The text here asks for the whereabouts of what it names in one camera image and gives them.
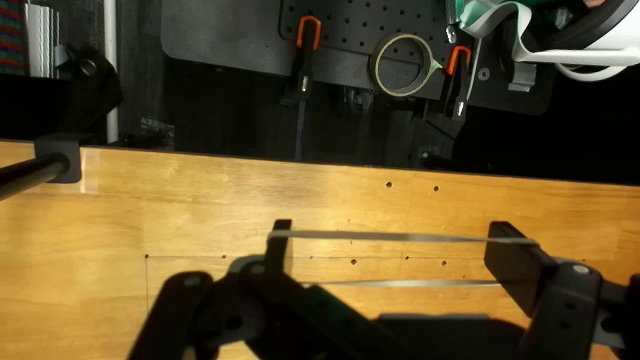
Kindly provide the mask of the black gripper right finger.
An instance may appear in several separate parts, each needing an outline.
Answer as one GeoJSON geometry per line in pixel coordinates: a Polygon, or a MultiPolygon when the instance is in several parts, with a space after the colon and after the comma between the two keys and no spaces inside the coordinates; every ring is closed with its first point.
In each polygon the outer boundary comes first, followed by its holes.
{"type": "Polygon", "coordinates": [[[518,360],[590,360],[608,345],[619,360],[640,360],[640,275],[626,284],[597,268],[561,259],[510,221],[489,225],[485,266],[531,318],[518,360]]]}

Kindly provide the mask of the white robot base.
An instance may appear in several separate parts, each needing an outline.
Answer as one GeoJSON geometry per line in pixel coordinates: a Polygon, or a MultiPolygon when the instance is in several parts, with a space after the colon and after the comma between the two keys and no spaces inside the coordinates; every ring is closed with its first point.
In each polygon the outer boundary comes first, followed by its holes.
{"type": "Polygon", "coordinates": [[[464,33],[507,27],[512,63],[552,63],[579,82],[601,82],[640,63],[640,0],[459,0],[464,33]]]}

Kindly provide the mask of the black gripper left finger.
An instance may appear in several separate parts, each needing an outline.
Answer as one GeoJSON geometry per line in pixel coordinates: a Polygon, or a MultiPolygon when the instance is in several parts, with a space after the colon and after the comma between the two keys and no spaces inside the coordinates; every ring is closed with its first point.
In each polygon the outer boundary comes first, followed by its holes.
{"type": "Polygon", "coordinates": [[[401,344],[320,286],[285,271],[291,219],[277,219],[264,256],[235,259],[223,280],[164,280],[128,360],[219,360],[244,342],[260,360],[382,360],[401,344]]]}

